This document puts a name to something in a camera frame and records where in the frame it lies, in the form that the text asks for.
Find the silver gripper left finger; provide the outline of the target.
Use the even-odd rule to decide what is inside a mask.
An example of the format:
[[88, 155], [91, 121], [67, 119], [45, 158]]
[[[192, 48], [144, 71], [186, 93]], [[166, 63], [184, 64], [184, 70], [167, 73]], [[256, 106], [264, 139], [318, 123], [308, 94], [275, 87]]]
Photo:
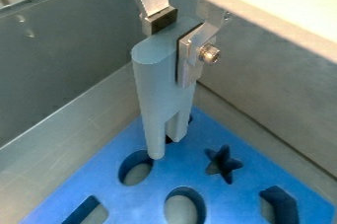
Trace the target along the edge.
[[140, 9], [143, 32], [152, 36], [176, 22], [178, 9], [170, 0], [135, 0]]

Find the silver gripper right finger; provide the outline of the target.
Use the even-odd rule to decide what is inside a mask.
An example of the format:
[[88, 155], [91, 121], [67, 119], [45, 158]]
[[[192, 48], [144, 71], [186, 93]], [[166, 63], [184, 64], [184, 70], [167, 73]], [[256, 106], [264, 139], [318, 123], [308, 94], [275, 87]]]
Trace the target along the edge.
[[198, 0], [196, 14], [203, 22], [178, 39], [176, 82], [182, 88], [200, 78], [203, 65], [220, 59], [216, 36], [231, 18], [231, 13], [207, 0]]

